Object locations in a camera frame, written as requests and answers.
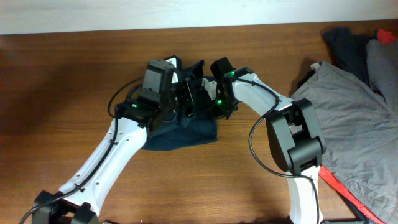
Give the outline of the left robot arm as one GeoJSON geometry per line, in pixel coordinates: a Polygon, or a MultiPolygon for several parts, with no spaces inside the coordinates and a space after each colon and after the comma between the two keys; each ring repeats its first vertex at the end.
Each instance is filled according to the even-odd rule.
{"type": "Polygon", "coordinates": [[[109,190],[130,158],[166,116],[192,106],[188,79],[181,59],[151,60],[137,88],[116,105],[107,134],[79,171],[56,194],[41,192],[23,217],[32,223],[98,223],[109,190]]]}

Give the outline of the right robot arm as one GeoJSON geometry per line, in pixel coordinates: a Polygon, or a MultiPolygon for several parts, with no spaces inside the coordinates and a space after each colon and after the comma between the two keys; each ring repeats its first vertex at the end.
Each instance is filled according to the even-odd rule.
{"type": "Polygon", "coordinates": [[[304,98],[285,97],[265,83],[249,67],[233,68],[226,57],[214,61],[210,70],[216,86],[212,116],[229,119],[239,103],[248,105],[260,117],[249,132],[249,150],[266,171],[287,179],[292,223],[321,223],[318,175],[326,142],[312,103],[304,98]],[[252,138],[265,122],[271,156],[280,169],[267,167],[255,153],[252,138]]]}

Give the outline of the navy blue shorts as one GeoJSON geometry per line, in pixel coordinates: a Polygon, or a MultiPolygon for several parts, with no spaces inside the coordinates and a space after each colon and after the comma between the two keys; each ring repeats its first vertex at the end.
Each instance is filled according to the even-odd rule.
{"type": "Polygon", "coordinates": [[[148,137],[144,150],[171,151],[218,140],[217,122],[211,117],[213,99],[202,86],[204,65],[201,60],[182,70],[182,74],[193,81],[193,114],[189,116],[189,110],[179,109],[166,116],[159,129],[148,137]]]}

